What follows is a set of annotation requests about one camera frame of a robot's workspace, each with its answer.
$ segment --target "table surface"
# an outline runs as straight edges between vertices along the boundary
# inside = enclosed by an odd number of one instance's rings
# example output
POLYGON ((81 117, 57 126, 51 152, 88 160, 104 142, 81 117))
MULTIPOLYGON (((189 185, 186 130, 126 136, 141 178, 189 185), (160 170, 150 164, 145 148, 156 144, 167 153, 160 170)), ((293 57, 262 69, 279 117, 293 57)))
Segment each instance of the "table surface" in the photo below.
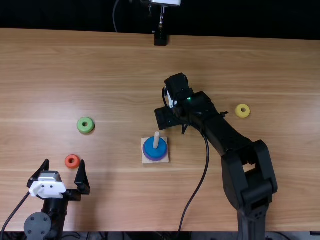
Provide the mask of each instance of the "table surface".
MULTIPOLYGON (((85 160, 91 194, 70 202, 65 231, 177 231, 205 167, 200 134, 161 131, 170 163, 142 165, 141 138, 157 128, 164 80, 183 72, 226 120, 268 146, 278 192, 268 231, 320 230, 320 42, 0 29, 0 226, 28 191, 45 159, 75 188, 69 154, 85 160), (235 115, 238 104, 251 109, 235 115), (96 128, 77 130, 88 116, 96 128)), ((29 197, 7 227, 22 231, 43 201, 29 197)), ((183 231, 237 231, 236 210, 222 183, 221 159, 210 147, 205 181, 183 231)))

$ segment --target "green ring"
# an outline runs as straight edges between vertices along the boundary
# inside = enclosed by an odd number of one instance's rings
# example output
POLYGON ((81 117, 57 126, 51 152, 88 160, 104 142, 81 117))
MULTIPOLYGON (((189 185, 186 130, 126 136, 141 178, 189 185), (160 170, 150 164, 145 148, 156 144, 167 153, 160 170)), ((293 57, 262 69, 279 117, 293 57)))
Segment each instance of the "green ring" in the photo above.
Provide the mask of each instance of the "green ring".
POLYGON ((79 132, 82 134, 88 134, 95 128, 95 123, 90 117, 82 117, 76 124, 79 132))

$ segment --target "black background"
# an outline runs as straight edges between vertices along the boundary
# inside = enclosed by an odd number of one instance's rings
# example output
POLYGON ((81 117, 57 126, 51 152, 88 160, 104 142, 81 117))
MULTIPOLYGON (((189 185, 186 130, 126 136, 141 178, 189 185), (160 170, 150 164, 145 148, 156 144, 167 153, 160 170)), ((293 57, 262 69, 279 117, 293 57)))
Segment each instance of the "black background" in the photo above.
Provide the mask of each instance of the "black background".
MULTIPOLYGON (((114 32, 115 0, 0 0, 0 27, 114 32)), ((119 0, 119 32, 151 34, 160 9, 119 0)), ((182 0, 166 11, 170 35, 320 39, 320 0, 182 0)))

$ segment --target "white robot part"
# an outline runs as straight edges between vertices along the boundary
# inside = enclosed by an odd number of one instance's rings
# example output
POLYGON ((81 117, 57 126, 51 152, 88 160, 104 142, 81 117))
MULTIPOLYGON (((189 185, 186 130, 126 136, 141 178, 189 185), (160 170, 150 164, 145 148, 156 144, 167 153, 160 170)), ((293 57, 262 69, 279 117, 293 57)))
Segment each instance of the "white robot part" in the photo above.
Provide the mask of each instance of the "white robot part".
POLYGON ((62 199, 67 188, 61 181, 60 175, 57 172, 42 173, 38 181, 34 181, 29 189, 32 197, 39 196, 43 199, 62 199))
POLYGON ((168 95, 169 107, 172 109, 175 105, 177 105, 178 102, 176 100, 174 101, 173 99, 171 99, 171 96, 168 91, 166 93, 168 95))
POLYGON ((152 4, 180 6, 181 0, 151 0, 152 4))

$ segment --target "yellow ring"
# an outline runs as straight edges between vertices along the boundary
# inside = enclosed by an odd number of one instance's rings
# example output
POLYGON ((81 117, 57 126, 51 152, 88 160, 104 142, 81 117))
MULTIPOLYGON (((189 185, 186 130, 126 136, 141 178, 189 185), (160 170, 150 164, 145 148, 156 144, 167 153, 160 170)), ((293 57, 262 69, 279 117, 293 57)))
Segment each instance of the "yellow ring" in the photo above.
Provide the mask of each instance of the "yellow ring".
POLYGON ((250 108, 248 107, 248 105, 239 104, 235 108, 235 114, 239 118, 245 119, 246 117, 248 117, 250 115, 250 108))

